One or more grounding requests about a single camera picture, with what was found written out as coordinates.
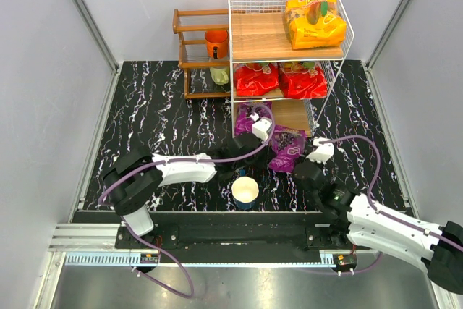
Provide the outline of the blue white cup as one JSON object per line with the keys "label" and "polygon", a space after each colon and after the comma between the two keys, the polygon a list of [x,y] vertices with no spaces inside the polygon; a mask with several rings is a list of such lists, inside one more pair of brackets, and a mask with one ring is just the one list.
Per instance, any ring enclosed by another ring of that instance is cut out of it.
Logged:
{"label": "blue white cup", "polygon": [[255,179],[244,175],[243,171],[239,173],[240,176],[231,185],[231,195],[238,209],[249,211],[259,196],[259,186]]}

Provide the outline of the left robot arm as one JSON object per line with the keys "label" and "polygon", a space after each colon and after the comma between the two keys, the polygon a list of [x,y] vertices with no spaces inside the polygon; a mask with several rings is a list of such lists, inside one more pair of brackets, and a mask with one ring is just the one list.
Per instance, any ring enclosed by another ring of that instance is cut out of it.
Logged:
{"label": "left robot arm", "polygon": [[272,132],[243,132],[229,142],[193,156],[164,156],[138,148],[117,160],[103,176],[101,206],[116,215],[139,237],[152,232],[154,222],[145,202],[155,190],[183,182],[207,183],[229,180],[235,171],[259,161]]}

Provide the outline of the large red candy bag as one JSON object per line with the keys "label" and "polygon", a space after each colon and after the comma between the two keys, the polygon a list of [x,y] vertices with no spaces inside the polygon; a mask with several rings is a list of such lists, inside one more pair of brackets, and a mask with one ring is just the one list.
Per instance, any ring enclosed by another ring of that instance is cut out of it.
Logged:
{"label": "large red candy bag", "polygon": [[234,64],[234,87],[238,97],[264,96],[279,88],[279,71],[276,63]]}

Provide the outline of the small red candy bag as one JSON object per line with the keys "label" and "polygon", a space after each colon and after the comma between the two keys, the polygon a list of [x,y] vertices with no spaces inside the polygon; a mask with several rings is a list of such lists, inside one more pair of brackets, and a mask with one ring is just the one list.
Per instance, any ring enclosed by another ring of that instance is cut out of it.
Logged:
{"label": "small red candy bag", "polygon": [[279,87],[285,98],[324,98],[328,84],[318,62],[293,61],[279,63]]}

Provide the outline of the purple candy bag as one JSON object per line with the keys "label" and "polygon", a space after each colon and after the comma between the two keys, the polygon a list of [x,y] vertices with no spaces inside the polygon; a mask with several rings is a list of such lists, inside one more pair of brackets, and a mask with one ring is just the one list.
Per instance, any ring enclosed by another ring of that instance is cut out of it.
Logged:
{"label": "purple candy bag", "polygon": [[276,125],[271,138],[271,150],[275,156],[270,160],[268,168],[275,172],[292,173],[295,161],[305,151],[306,140],[304,130]]}
{"label": "purple candy bag", "polygon": [[254,121],[250,115],[253,112],[256,112],[259,118],[270,118],[270,113],[266,109],[257,107],[256,110],[254,110],[253,108],[256,105],[258,105],[258,103],[247,102],[237,104],[237,119],[234,128],[234,134],[236,136],[242,134],[243,132],[252,132],[252,125]]}

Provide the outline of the yellow mango candy bag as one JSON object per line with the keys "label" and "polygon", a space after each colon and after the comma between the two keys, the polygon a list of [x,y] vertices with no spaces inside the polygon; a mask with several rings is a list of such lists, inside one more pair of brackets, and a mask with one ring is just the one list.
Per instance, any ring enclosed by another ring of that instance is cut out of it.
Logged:
{"label": "yellow mango candy bag", "polygon": [[294,50],[340,46],[347,23],[337,0],[287,0],[285,19]]}

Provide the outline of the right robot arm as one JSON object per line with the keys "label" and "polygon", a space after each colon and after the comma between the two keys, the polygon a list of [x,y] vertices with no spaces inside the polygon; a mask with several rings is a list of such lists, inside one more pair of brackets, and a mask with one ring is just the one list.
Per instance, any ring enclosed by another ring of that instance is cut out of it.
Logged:
{"label": "right robot arm", "polygon": [[365,193],[326,179],[320,165],[296,164],[297,189],[352,244],[402,260],[425,272],[434,284],[462,293],[462,226],[426,222],[374,202]]}

